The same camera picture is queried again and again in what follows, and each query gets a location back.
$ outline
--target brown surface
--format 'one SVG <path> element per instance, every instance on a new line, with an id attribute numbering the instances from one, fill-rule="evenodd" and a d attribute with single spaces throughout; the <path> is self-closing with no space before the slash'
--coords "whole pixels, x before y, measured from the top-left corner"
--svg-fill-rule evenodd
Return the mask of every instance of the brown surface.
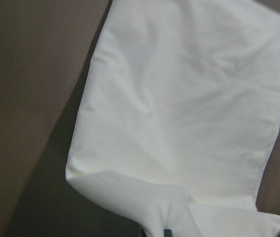
<path id="1" fill-rule="evenodd" d="M 261 2 L 280 11 L 279 0 Z M 28 178 L 7 236 L 132 236 L 137 228 L 86 201 L 64 179 L 93 47 L 82 70 L 83 63 L 106 4 L 0 2 L 0 236 Z M 257 205 L 280 214 L 280 135 Z"/>

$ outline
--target white cloth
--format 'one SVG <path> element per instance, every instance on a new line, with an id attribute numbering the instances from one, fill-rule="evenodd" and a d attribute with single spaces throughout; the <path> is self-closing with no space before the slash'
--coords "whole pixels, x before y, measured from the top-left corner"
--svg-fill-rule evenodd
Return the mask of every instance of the white cloth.
<path id="1" fill-rule="evenodd" d="M 280 14 L 251 0 L 114 0 L 66 176 L 149 236 L 201 236 L 189 200 L 257 215 L 279 126 Z"/>

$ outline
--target cloth fold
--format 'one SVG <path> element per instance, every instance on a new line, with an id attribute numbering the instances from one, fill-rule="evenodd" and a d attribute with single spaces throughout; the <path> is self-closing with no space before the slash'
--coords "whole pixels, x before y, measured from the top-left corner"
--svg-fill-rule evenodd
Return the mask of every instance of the cloth fold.
<path id="1" fill-rule="evenodd" d="M 203 234 L 187 196 L 253 223 L 279 126 L 280 14 L 251 0 L 114 0 L 66 176 L 151 237 L 220 236 Z"/>

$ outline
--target white napkin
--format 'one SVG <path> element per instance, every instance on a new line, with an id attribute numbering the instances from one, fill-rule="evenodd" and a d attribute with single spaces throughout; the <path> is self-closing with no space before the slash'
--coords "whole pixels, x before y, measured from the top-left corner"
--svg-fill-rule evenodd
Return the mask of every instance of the white napkin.
<path id="1" fill-rule="evenodd" d="M 256 213 L 279 126 L 280 14 L 251 0 L 114 0 L 66 176 L 148 236 L 197 237 L 192 200 Z"/>

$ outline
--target folded cloth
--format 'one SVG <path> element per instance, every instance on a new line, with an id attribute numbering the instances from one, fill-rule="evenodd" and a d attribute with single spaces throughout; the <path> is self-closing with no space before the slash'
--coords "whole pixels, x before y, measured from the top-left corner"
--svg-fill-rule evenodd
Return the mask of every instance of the folded cloth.
<path id="1" fill-rule="evenodd" d="M 251 0 L 114 0 L 66 177 L 148 236 L 200 236 L 193 199 L 256 213 L 279 126 L 280 14 Z"/>

